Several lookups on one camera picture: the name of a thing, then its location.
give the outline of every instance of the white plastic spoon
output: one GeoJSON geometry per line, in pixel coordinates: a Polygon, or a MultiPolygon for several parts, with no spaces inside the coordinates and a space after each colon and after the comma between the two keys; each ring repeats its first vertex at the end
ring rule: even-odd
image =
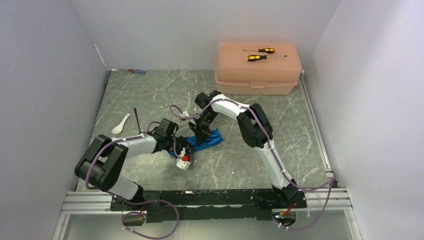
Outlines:
{"type": "Polygon", "coordinates": [[[112,129],[112,133],[113,133],[113,134],[120,134],[120,133],[122,132],[122,129],[124,129],[125,121],[128,119],[128,117],[129,117],[130,115],[131,115],[131,114],[127,113],[127,114],[123,117],[123,119],[122,119],[122,121],[120,122],[120,124],[119,124],[118,126],[116,126],[116,127],[114,127],[114,128],[112,129]]]}

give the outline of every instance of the white enclosure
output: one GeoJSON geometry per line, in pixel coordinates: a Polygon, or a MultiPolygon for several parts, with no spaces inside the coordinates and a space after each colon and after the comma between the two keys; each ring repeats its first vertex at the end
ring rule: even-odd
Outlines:
{"type": "Polygon", "coordinates": [[[420,0],[2,1],[0,239],[52,238],[106,68],[213,69],[219,41],[296,44],[362,237],[422,239],[423,23],[420,0]]]}

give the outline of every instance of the marble surface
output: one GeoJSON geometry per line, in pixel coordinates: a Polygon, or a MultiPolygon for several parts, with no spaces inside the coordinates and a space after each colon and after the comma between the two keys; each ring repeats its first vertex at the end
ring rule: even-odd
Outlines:
{"type": "MultiPolygon", "coordinates": [[[[175,104],[190,115],[200,109],[196,95],[216,88],[213,70],[148,70],[146,74],[113,71],[98,112],[92,138],[111,138],[138,133],[133,108],[142,129],[151,121],[167,118],[179,124],[177,136],[192,136],[187,122],[179,122],[168,110],[175,104]],[[122,133],[112,134],[125,114],[130,113],[122,133]]],[[[303,187],[317,187],[326,173],[301,87],[289,95],[227,95],[244,104],[258,103],[273,125],[276,149],[287,170],[303,187]]],[[[268,172],[253,148],[241,137],[237,122],[219,114],[210,129],[218,128],[223,142],[196,152],[195,166],[186,171],[176,166],[167,152],[143,154],[125,161],[122,174],[146,190],[270,188],[268,172]]],[[[85,191],[80,179],[77,191],[85,191]]]]}

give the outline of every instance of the blue cloth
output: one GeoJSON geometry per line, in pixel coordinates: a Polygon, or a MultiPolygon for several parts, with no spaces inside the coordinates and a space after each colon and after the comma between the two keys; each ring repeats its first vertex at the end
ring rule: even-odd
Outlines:
{"type": "MultiPolygon", "coordinates": [[[[221,133],[218,129],[214,129],[214,130],[210,131],[210,136],[200,146],[196,145],[196,137],[195,136],[186,136],[186,137],[184,137],[184,139],[189,144],[194,146],[194,150],[193,150],[192,153],[203,150],[203,149],[207,149],[207,148],[210,148],[210,147],[213,147],[213,146],[216,146],[223,141],[223,138],[221,137],[221,133]]],[[[175,157],[175,155],[172,151],[170,151],[169,154],[171,156],[175,157]]]]}

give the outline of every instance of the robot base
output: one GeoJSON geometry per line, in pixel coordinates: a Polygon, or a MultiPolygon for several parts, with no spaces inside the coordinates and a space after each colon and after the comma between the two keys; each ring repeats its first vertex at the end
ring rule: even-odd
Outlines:
{"type": "MultiPolygon", "coordinates": [[[[180,220],[242,219],[256,218],[271,220],[272,209],[288,209],[294,203],[295,209],[306,208],[303,191],[298,191],[289,202],[281,202],[270,188],[220,189],[220,190],[163,190],[143,192],[144,200],[162,199],[177,206],[180,220]]],[[[171,206],[149,203],[145,206],[147,223],[174,221],[175,212],[171,206]]],[[[114,199],[111,211],[133,211],[134,208],[114,199]]]]}

